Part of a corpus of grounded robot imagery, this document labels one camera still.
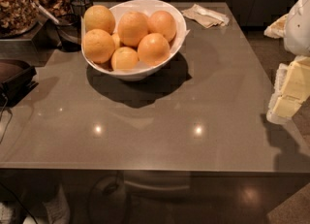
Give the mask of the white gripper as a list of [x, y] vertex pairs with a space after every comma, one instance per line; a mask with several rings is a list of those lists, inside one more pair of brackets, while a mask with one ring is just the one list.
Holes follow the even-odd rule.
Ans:
[[263, 32], [273, 39], [282, 38], [284, 48], [297, 56], [289, 65], [281, 63], [276, 72], [266, 119], [284, 125], [310, 97], [310, 0], [297, 0], [290, 11]]

